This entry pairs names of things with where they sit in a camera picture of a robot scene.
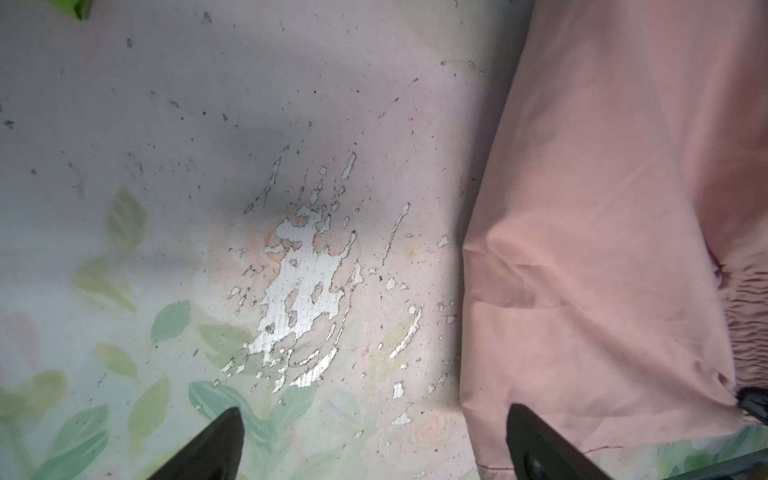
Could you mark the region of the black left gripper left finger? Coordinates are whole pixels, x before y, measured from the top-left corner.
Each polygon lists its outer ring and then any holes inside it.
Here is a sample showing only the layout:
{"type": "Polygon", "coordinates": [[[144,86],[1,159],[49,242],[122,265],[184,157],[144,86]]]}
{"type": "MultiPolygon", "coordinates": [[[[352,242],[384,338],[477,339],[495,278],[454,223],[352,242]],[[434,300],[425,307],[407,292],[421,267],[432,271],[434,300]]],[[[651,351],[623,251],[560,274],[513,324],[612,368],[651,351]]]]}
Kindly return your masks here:
{"type": "Polygon", "coordinates": [[[240,409],[228,408],[148,479],[235,480],[244,437],[240,409]]]}

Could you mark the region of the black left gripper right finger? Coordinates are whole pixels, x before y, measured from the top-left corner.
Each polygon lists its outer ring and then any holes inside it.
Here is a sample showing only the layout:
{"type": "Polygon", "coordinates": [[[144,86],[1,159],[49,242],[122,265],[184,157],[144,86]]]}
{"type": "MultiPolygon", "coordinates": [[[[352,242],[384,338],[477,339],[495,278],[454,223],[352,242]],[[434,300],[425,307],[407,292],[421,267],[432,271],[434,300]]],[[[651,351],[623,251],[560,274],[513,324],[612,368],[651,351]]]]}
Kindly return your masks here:
{"type": "Polygon", "coordinates": [[[520,480],[609,480],[541,417],[523,404],[510,406],[506,443],[520,480]]]}

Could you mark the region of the lime green shorts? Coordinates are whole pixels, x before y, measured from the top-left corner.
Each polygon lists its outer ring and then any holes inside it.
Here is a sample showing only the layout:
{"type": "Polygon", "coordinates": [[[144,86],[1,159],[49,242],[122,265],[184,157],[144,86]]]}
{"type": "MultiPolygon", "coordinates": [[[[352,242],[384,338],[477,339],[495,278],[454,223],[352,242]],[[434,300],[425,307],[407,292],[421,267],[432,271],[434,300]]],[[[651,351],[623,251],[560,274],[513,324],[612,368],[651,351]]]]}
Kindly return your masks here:
{"type": "Polygon", "coordinates": [[[48,2],[78,21],[89,18],[92,5],[92,0],[48,0],[48,2]]]}

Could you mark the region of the pink shorts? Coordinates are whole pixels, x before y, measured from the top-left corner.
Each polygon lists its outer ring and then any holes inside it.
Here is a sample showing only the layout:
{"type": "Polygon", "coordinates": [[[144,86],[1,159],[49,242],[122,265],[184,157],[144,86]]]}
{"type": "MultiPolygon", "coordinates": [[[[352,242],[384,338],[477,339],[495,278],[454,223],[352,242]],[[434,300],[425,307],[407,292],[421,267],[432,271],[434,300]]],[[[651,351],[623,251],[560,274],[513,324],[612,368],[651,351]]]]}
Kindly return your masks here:
{"type": "Polygon", "coordinates": [[[767,381],[767,5],[538,1],[463,244],[460,403],[591,453],[729,436],[767,381]]]}

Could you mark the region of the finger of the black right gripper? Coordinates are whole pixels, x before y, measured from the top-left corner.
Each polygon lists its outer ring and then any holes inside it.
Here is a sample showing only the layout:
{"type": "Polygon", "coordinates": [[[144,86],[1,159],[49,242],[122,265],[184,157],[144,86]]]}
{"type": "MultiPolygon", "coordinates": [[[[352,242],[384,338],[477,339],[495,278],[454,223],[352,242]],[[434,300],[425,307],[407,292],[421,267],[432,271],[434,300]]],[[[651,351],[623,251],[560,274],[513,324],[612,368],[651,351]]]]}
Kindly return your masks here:
{"type": "Polygon", "coordinates": [[[737,393],[737,401],[740,409],[763,425],[768,424],[768,390],[766,388],[743,388],[737,393]]]}

